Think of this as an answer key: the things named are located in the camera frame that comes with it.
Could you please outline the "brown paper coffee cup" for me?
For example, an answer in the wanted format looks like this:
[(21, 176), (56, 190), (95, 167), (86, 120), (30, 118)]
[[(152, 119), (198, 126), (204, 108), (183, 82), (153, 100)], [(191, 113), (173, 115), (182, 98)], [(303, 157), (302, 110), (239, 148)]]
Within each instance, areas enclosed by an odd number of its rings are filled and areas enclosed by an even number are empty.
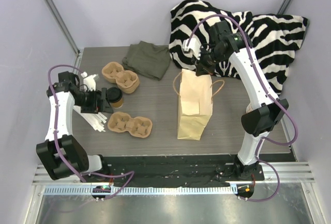
[(123, 97), (122, 96), (119, 96), (117, 98), (112, 98), (111, 99), (111, 106), (113, 108), (120, 108), (122, 105), (123, 105)]

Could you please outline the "black plastic cup lid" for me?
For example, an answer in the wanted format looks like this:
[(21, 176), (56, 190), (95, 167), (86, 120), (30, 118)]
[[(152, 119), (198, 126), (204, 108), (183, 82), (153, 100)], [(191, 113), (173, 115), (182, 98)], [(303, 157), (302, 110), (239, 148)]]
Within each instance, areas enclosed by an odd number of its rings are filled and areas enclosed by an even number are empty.
[(117, 98), (119, 96), (123, 96), (122, 91), (118, 87), (111, 87), (111, 88), (107, 89), (106, 94), (107, 94), (107, 100), (109, 101), (109, 103), (111, 103), (112, 98)]

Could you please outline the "separated brown pulp cup carrier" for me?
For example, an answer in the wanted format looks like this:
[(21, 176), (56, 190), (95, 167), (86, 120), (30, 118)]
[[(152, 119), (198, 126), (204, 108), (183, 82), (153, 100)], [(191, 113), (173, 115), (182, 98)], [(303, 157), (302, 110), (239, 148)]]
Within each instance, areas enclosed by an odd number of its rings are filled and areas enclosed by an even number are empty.
[(124, 112), (113, 113), (108, 121), (108, 129), (113, 132), (129, 132), (137, 138), (147, 138), (152, 131), (153, 123), (149, 118), (142, 116), (131, 117)]

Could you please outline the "brown paper bag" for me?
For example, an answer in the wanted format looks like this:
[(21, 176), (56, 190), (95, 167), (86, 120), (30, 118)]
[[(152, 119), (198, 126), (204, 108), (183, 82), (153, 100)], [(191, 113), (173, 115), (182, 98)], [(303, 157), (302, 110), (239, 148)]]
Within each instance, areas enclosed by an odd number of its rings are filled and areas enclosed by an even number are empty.
[(200, 140), (213, 114), (214, 97), (224, 87), (225, 80), (212, 81), (210, 75), (196, 76), (182, 69), (173, 80), (178, 96), (177, 138)]

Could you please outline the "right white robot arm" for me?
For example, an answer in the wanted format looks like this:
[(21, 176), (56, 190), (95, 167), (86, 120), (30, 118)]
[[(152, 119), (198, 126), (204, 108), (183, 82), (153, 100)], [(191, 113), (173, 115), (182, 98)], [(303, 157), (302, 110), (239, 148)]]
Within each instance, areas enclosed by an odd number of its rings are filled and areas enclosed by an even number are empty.
[(209, 29), (209, 39), (210, 42), (203, 45), (190, 36), (183, 50), (193, 52), (197, 76), (211, 74), (219, 63), (228, 61), (243, 82), (251, 109), (241, 117), (245, 135), (234, 159), (233, 174), (239, 180), (245, 180), (258, 169), (263, 141), (280, 122), (289, 104), (287, 100), (279, 99), (269, 85), (252, 43), (242, 29), (234, 33), (226, 21), (221, 21)]

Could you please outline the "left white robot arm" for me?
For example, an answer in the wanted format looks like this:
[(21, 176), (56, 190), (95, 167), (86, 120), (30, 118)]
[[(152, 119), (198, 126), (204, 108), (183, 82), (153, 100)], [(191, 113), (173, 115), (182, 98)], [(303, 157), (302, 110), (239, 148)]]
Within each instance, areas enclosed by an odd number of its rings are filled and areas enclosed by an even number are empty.
[(96, 88), (99, 76), (86, 72), (81, 76), (82, 80), (72, 72), (61, 72), (58, 82), (49, 86), (49, 128), (45, 141), (37, 144), (36, 153), (53, 180), (91, 173), (97, 181), (105, 182), (110, 169), (102, 155), (88, 155), (73, 136), (72, 114), (77, 112), (94, 130), (104, 132), (105, 113), (113, 113), (113, 109), (106, 88)]

